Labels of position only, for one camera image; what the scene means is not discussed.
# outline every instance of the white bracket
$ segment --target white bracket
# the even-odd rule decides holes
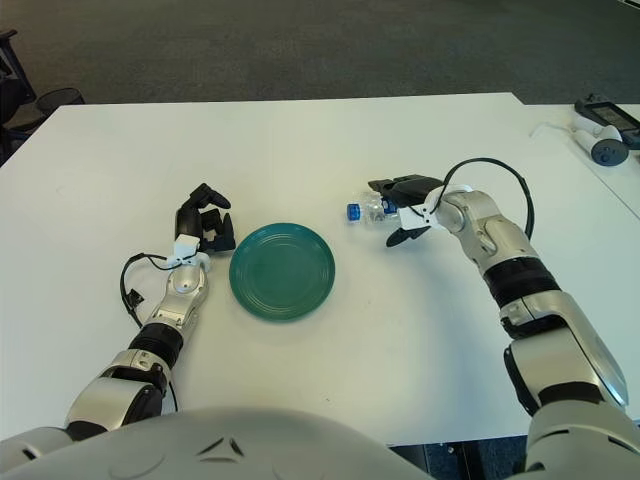
[[[211,259],[204,252],[198,252],[200,239],[181,233],[173,243],[173,255],[167,257],[167,266],[201,265],[205,272],[211,270]]]
[[[433,212],[436,206],[436,202],[440,197],[443,187],[438,187],[429,192],[427,198],[422,205],[413,205],[411,207],[404,207],[398,209],[398,215],[400,216],[400,223],[404,230],[413,230],[416,228],[432,227],[444,229],[440,222],[438,222],[438,212]],[[447,185],[445,194],[458,193],[458,192],[471,192],[473,188],[469,185]]]

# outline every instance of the gray carpet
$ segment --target gray carpet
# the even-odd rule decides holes
[[[39,93],[90,103],[513,91],[640,103],[616,0],[2,0]]]

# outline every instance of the white device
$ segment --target white device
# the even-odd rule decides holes
[[[573,138],[598,165],[612,167],[624,162],[629,147],[613,125],[602,125],[575,113],[572,119]]]

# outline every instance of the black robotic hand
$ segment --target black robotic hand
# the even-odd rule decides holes
[[[371,180],[368,184],[373,191],[382,196],[383,200],[391,201],[398,208],[405,208],[422,205],[429,192],[441,187],[443,182],[437,178],[422,175],[407,175],[393,180]],[[431,227],[412,230],[398,228],[387,238],[387,247],[394,247],[409,238],[415,240],[429,228]]]

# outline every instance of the green ceramic plate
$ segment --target green ceramic plate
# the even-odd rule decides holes
[[[289,321],[327,298],[335,270],[331,250],[317,233],[295,223],[274,223],[238,246],[229,280],[236,299],[251,313]]]

